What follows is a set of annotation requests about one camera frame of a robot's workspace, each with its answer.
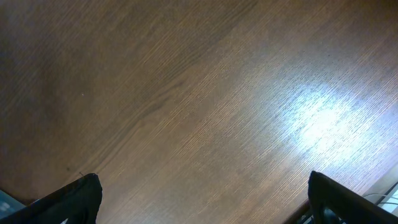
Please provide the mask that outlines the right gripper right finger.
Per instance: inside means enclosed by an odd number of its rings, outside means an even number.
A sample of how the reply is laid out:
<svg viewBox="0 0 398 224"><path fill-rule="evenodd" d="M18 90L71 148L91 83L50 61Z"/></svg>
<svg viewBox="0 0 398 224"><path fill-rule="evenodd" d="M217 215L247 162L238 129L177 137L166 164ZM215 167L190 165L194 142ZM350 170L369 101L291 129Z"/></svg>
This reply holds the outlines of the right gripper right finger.
<svg viewBox="0 0 398 224"><path fill-rule="evenodd" d="M308 201L313 222L397 224L397 217L320 172L311 172Z"/></svg>

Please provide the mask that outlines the clear plastic storage bin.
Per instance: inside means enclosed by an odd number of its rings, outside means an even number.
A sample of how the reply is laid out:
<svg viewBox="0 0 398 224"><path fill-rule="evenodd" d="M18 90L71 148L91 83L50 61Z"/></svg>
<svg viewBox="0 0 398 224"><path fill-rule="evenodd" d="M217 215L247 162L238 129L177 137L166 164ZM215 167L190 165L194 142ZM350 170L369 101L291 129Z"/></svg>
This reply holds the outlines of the clear plastic storage bin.
<svg viewBox="0 0 398 224"><path fill-rule="evenodd" d="M23 208L25 208L25 205L0 190L0 219L8 217Z"/></svg>

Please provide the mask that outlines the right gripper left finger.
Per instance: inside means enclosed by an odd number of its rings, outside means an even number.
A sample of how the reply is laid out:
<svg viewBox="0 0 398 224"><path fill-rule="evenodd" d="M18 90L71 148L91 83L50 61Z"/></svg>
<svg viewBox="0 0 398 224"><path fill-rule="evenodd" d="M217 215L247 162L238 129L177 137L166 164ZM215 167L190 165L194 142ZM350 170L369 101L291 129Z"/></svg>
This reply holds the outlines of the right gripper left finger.
<svg viewBox="0 0 398 224"><path fill-rule="evenodd" d="M90 173L1 219L1 224L96 224L103 189Z"/></svg>

